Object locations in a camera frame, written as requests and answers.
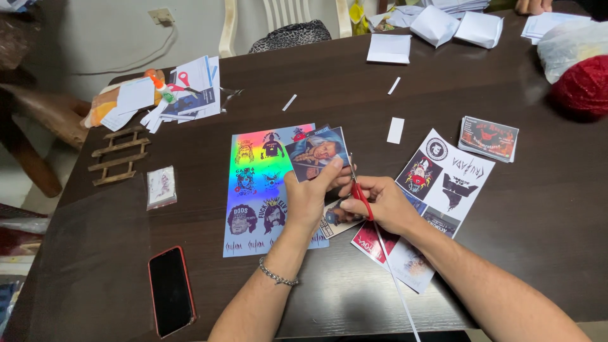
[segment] circular logo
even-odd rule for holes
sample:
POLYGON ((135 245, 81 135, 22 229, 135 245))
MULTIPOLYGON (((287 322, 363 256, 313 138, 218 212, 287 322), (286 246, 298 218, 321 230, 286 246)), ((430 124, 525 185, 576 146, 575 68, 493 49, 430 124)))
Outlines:
POLYGON ((447 146, 439 138, 431 138, 426 144, 426 154, 434 161, 444 160, 447 157, 447 146))

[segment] white plastic chair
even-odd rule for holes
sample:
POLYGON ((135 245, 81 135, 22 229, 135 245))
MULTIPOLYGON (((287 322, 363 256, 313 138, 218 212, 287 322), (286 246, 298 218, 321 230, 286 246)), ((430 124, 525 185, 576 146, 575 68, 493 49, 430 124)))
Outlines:
MULTIPOLYGON (((310 11, 308 10, 308 0, 278 0, 280 6, 277 4, 277 0, 263 1, 266 9, 266 19, 268 20, 268 33, 289 24, 307 23, 308 21, 311 21, 310 11)), ((348 6, 346 1, 347 0, 336 0, 340 38, 350 37, 353 35, 353 31, 350 27, 350 18, 348 17, 348 6)), ((233 57, 237 55, 234 52, 234 39, 235 35, 237 34, 238 20, 237 0, 224 0, 224 2, 226 4, 226 18, 224 20, 222 37, 219 39, 219 56, 221 58, 233 57)))

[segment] forearm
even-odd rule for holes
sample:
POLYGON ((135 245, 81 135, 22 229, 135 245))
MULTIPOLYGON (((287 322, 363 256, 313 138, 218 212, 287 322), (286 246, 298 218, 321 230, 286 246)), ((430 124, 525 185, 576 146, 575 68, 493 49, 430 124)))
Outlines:
MULTIPOLYGON (((285 226, 264 259, 265 267, 277 276, 289 280, 297 276, 309 244, 300 230, 285 226)), ((209 342, 271 341, 290 291, 291 287, 275 285, 275 280, 255 270, 215 323, 209 342)))
POLYGON ((406 238, 441 274, 495 342, 589 341, 553 302, 424 220, 406 238))

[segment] leopard print fabric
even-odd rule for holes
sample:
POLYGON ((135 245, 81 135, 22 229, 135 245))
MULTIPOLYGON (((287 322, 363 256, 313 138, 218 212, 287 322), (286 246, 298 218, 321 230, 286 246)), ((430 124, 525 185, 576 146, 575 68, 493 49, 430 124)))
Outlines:
POLYGON ((315 19, 309 23, 290 24, 272 31, 266 37, 256 41, 249 49, 249 53, 318 43, 324 40, 331 40, 330 32, 327 31, 321 20, 315 19))

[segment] holographic sticker sheet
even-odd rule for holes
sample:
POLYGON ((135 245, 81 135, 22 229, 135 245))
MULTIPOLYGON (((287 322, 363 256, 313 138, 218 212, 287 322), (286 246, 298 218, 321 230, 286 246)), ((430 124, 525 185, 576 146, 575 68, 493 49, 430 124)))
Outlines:
MULTIPOLYGON (((277 240, 288 215, 283 176, 292 169, 285 145, 314 128, 308 124, 232 136, 224 257, 266 254, 277 240)), ((319 230, 308 248, 329 245, 319 230)))

